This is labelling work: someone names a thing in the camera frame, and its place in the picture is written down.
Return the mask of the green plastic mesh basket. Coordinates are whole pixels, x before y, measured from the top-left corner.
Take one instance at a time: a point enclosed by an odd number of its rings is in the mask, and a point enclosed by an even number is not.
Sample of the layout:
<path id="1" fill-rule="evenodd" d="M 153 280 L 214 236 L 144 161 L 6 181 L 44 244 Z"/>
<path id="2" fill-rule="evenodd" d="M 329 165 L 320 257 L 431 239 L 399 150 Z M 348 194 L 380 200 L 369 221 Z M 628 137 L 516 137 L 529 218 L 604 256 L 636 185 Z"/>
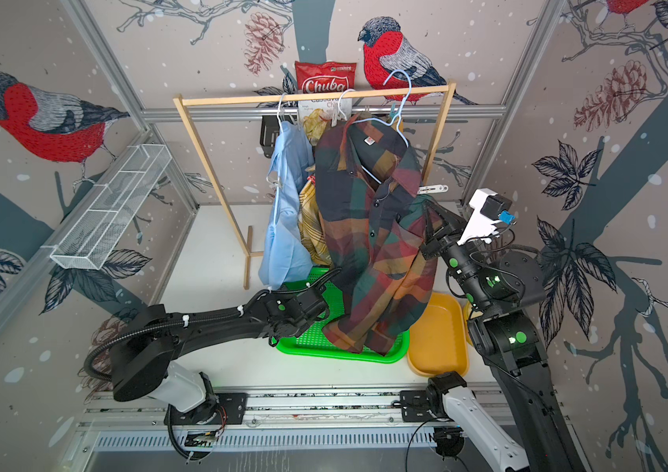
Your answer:
<path id="1" fill-rule="evenodd" d="M 391 349 L 385 355 L 380 355 L 369 348 L 361 353 L 352 353 L 342 350 L 332 344 L 323 334 L 323 327 L 344 315 L 342 292 L 331 282 L 326 283 L 323 298 L 326 301 L 330 314 L 325 320 L 313 324 L 300 337 L 286 337 L 281 339 L 276 348 L 287 355 L 296 355 L 314 358 L 328 358 L 347 361 L 362 361 L 377 364 L 394 364 L 403 359 L 409 349 L 410 334 L 402 332 L 395 339 Z"/>

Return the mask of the white clothespin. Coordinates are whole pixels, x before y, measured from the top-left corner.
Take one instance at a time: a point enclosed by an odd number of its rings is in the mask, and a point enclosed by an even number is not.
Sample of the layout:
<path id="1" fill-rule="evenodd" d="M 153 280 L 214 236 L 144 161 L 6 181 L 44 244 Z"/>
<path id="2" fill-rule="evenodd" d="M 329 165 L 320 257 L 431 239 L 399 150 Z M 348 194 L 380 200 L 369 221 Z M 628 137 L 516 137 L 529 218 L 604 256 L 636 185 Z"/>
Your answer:
<path id="1" fill-rule="evenodd" d="M 419 195 L 443 194 L 449 190 L 447 185 L 430 185 L 419 188 Z"/>

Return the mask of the dark multicolour plaid shirt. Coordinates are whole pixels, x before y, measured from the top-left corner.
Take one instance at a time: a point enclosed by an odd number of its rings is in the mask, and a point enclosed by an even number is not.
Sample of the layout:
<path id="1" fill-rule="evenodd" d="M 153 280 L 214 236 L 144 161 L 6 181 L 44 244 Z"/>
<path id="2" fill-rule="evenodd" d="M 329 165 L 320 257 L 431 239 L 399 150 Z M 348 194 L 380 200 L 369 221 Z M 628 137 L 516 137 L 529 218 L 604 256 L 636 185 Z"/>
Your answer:
<path id="1" fill-rule="evenodd" d="M 384 355 L 428 306 L 437 268 L 421 252 L 441 220 L 423 195 L 415 150 L 394 129 L 354 116 L 314 153 L 316 202 L 344 314 L 323 333 L 336 347 Z"/>

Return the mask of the white blue wire hanger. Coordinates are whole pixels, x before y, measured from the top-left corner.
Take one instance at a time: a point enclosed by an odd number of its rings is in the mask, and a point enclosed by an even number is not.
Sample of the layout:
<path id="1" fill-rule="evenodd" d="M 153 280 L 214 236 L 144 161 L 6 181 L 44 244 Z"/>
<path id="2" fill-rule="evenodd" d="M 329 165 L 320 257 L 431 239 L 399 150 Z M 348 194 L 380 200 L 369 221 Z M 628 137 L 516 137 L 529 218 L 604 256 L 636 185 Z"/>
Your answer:
<path id="1" fill-rule="evenodd" d="M 404 133 L 403 133 L 403 131 L 401 130 L 400 127 L 401 127 L 402 122 L 403 122 L 403 120 L 402 120 L 402 112 L 403 112 L 403 109 L 404 109 L 405 104 L 406 104 L 407 101 L 408 101 L 408 97 L 410 96 L 411 92 L 413 91 L 413 83 L 412 83 L 411 78 L 409 77 L 409 75 L 407 74 L 407 72 L 406 72 L 405 70 L 398 69 L 398 70 L 395 70 L 395 71 L 391 72 L 391 73 L 387 76 L 387 78 L 386 78 L 386 80 L 384 81 L 383 85 L 386 85 L 386 83 L 388 83 L 388 81 L 389 81 L 395 74 L 401 74 L 401 75 L 405 76 L 405 79 L 407 80 L 407 83 L 408 83 L 408 92 L 407 92 L 406 94 L 404 94 L 404 98 L 402 98 L 399 107 L 396 108 L 396 111 L 394 111 L 394 110 L 393 110 L 393 111 L 390 111 L 390 114 L 389 114 L 389 118 L 390 118 L 390 120 L 387 122 L 387 121 L 384 121 L 384 120 L 382 120 L 382 119 L 380 119 L 380 118 L 377 118 L 377 117 L 369 117 L 369 118 L 359 119 L 359 120 L 357 120 L 355 123 L 376 122 L 376 123 L 380 123 L 381 125 L 383 125 L 383 126 L 385 126 L 385 127 L 388 126 L 390 129 L 392 129 L 394 132 L 397 133 L 397 135 L 398 135 L 398 136 L 402 139 L 402 141 L 404 142 L 406 148 L 408 148 L 408 147 L 410 147 L 410 142 L 409 142 L 409 140 L 405 137 L 405 135 L 404 135 Z M 336 111 L 337 111 L 336 116 L 339 117 L 339 115 L 341 115 L 341 117 L 342 117 L 343 119 L 344 119 L 344 118 L 348 118 L 348 115 L 346 115 L 346 114 L 344 113 L 344 111 L 342 110 L 341 102 L 342 102 L 343 98 L 345 98 L 345 95 L 346 95 L 348 92 L 355 92 L 355 90 L 354 90 L 353 88 L 348 88 L 347 90 L 343 90 L 342 94 L 340 94 L 339 98 L 337 98 L 337 101 L 336 101 L 336 103 L 337 103 L 337 105 L 336 105 Z M 381 183 L 381 181 L 380 181 L 379 179 L 377 179 L 377 178 L 375 177 L 375 175 L 373 175 L 373 173 L 371 173 L 371 171 L 368 171 L 368 170 L 367 170 L 367 174 L 368 174 L 371 178 L 373 178 L 373 180 L 375 180 L 377 183 L 379 183 L 379 184 Z"/>

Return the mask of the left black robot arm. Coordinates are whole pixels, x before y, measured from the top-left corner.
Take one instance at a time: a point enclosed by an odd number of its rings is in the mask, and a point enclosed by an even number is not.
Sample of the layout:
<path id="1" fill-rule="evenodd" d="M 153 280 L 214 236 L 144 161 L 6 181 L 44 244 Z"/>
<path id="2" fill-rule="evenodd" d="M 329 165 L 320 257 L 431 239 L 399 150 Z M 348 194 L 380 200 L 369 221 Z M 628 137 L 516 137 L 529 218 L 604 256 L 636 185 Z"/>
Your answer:
<path id="1" fill-rule="evenodd" d="M 177 363 L 186 354 L 241 339 L 265 339 L 275 347 L 298 338 L 330 308 L 323 295 L 339 271 L 326 271 L 299 289 L 262 289 L 249 302 L 200 313 L 168 313 L 163 304 L 139 313 L 122 333 L 93 348 L 83 363 L 92 379 L 113 386 L 114 399 L 151 397 L 180 413 L 216 402 L 208 377 Z"/>

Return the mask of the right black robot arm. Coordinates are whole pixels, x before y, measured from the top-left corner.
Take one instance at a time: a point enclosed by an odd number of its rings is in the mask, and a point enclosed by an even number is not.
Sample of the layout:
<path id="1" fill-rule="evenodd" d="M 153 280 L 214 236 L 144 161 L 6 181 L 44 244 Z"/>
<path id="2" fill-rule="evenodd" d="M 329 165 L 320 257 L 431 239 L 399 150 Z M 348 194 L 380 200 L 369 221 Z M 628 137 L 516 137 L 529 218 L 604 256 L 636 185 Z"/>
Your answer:
<path id="1" fill-rule="evenodd" d="M 436 203 L 422 254 L 447 265 L 477 317 L 467 322 L 475 350 L 493 373 L 521 436 L 515 442 L 457 373 L 434 376 L 426 397 L 438 419 L 454 423 L 494 471 L 582 471 L 585 466 L 556 399 L 544 340 L 525 310 L 544 301 L 536 249 L 510 242 L 489 260 L 483 236 L 461 238 L 469 221 Z"/>

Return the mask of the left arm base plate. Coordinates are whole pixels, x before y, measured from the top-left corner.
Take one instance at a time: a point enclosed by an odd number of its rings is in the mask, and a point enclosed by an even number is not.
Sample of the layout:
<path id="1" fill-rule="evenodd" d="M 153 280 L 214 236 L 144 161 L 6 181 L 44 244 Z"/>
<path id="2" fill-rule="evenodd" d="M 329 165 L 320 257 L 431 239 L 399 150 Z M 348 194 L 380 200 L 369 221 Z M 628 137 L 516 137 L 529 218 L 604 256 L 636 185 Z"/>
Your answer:
<path id="1" fill-rule="evenodd" d="M 214 393 L 195 409 L 182 413 L 169 406 L 173 426 L 241 425 L 247 409 L 247 393 Z"/>

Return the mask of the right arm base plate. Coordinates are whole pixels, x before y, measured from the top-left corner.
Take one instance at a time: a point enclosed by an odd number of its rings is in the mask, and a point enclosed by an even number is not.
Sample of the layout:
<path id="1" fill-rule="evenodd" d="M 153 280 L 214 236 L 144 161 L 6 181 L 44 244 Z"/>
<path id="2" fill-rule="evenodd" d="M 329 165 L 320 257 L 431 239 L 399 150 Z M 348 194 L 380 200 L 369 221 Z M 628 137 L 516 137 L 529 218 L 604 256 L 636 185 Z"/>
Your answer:
<path id="1" fill-rule="evenodd" d="M 393 405 L 400 409 L 404 423 L 448 419 L 442 404 L 442 396 L 434 389 L 400 391 L 399 398 Z"/>

